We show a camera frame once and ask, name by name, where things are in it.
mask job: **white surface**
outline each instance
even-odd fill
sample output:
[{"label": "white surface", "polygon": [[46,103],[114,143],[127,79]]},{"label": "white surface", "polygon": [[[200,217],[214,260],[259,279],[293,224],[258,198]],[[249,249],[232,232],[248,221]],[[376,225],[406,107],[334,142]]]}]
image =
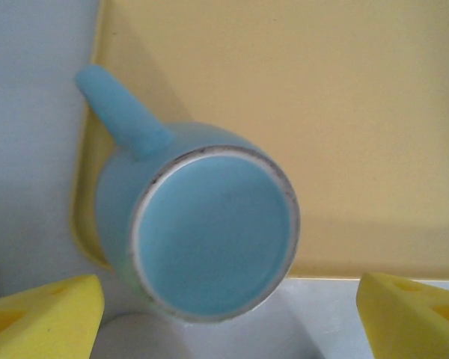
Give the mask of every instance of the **white surface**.
[{"label": "white surface", "polygon": [[[83,106],[72,77],[88,62],[96,6],[0,0],[0,296],[94,272],[110,320],[141,302],[84,259],[68,226]],[[194,358],[371,358],[356,289],[356,281],[286,280],[235,321],[174,326]]]}]

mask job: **yellow tray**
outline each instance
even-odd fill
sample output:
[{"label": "yellow tray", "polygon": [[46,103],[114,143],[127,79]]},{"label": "yellow tray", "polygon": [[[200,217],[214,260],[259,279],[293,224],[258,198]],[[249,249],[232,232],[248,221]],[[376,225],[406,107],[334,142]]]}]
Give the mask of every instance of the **yellow tray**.
[{"label": "yellow tray", "polygon": [[[234,131],[302,208],[292,276],[449,279],[449,1],[103,0],[92,62],[162,120]],[[89,112],[72,207],[94,223],[112,151]]]}]

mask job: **mug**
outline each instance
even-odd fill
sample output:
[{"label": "mug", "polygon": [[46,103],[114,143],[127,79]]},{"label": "mug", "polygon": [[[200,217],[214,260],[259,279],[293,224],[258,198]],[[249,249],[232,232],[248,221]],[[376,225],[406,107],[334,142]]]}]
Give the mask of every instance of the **mug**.
[{"label": "mug", "polygon": [[119,278],[159,312],[220,322],[267,298],[299,239],[284,172],[208,124],[160,123],[97,65],[76,84],[117,149],[95,194],[100,244]]}]

